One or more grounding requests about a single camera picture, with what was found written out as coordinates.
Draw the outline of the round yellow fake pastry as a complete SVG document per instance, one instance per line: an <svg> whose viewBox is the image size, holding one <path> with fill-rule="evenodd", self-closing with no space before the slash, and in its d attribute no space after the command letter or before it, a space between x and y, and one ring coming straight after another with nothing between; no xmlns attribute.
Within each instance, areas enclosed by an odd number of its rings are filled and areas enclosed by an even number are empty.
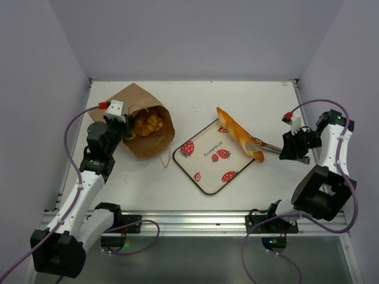
<svg viewBox="0 0 379 284"><path fill-rule="evenodd" d="M147 137L163 127L163 118L154 110L139 111L134 118L134 130L137 135Z"/></svg>

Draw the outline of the metal tongs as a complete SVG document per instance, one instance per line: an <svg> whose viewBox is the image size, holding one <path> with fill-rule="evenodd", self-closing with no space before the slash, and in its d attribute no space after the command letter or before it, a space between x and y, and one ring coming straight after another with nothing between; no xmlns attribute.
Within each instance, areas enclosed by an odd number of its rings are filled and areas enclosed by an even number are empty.
<svg viewBox="0 0 379 284"><path fill-rule="evenodd" d="M282 149L279 147L276 147L270 144L266 144L265 146L259 146L256 143L251 142L251 141L247 141L245 143L245 147L248 151L267 151L270 153L274 153L277 156L280 156L282 152ZM303 163L303 164L310 164L310 158L307 156L303 158L295 159L295 161Z"/></svg>

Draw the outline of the brown paper bag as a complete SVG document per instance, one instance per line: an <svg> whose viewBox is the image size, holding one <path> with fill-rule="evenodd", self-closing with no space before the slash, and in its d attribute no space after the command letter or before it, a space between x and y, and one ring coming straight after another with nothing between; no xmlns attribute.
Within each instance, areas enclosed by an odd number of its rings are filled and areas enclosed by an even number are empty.
<svg viewBox="0 0 379 284"><path fill-rule="evenodd" d="M132 83L107 99L121 101L125 114L133 117L132 137L121 143L140 159L149 159L167 151L175 137L171 115L151 93Z"/></svg>

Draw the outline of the long orange fake baguette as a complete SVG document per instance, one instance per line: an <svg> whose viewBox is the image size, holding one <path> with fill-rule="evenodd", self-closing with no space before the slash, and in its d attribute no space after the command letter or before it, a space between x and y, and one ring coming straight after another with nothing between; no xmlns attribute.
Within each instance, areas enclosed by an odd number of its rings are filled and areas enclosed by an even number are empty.
<svg viewBox="0 0 379 284"><path fill-rule="evenodd" d="M264 142L256 137L252 137L244 128L242 128L227 112L220 107L216 108L218 120L223 128L232 136L232 138L240 144L243 151L258 162L264 162L264 154L262 150L248 150L246 142L252 142L255 146L264 146Z"/></svg>

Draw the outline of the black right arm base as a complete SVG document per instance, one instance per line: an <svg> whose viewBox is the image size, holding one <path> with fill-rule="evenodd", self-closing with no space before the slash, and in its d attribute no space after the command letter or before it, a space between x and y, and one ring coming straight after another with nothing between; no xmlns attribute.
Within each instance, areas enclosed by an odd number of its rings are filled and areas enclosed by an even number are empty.
<svg viewBox="0 0 379 284"><path fill-rule="evenodd" d="M252 227L260 222L265 221L268 218L273 217L273 213L269 213L269 210L251 209L245 216L245 227L248 232ZM271 235L269 237L261 237L261 243L265 249L282 253L287 247L287 234L299 233L297 223L290 224L282 219L270 221L263 225L260 225L253 231L254 234Z"/></svg>

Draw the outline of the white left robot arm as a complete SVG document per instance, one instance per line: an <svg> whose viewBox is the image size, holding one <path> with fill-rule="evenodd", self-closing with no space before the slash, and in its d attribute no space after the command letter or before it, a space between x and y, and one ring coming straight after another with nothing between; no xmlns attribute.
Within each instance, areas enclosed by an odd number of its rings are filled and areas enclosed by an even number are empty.
<svg viewBox="0 0 379 284"><path fill-rule="evenodd" d="M76 278L88 250L103 233L128 232L144 223L126 223L117 204L100 203L88 215L90 205L106 184L115 165L113 154L123 138L131 137L132 115L104 115L87 130L83 159L75 167L78 179L66 202L44 230L30 238L36 272Z"/></svg>

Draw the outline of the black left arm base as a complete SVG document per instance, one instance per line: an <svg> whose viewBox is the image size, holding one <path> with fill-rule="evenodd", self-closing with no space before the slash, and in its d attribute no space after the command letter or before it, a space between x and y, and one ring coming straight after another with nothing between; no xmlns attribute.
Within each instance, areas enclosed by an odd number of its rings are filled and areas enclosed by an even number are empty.
<svg viewBox="0 0 379 284"><path fill-rule="evenodd" d="M100 238L98 238L94 246L98 249L103 249L110 252L120 252L128 246L128 241L132 236L135 236L141 232L141 223L134 224L129 227L125 225L130 225L131 223L141 221L141 215L121 215L118 221L110 227L110 232L103 233Z"/></svg>

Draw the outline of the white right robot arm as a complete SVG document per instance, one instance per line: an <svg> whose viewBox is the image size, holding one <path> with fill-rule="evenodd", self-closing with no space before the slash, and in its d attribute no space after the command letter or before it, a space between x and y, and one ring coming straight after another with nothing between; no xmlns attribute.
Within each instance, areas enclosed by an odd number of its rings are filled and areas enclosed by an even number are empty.
<svg viewBox="0 0 379 284"><path fill-rule="evenodd" d="M296 187L290 201L276 201L268 208L264 226L277 232L303 214L331 221L350 198L356 181L347 169L348 143L354 122L333 109L324 112L315 130L299 128L283 134L281 160L303 160L310 149L320 149L320 160Z"/></svg>

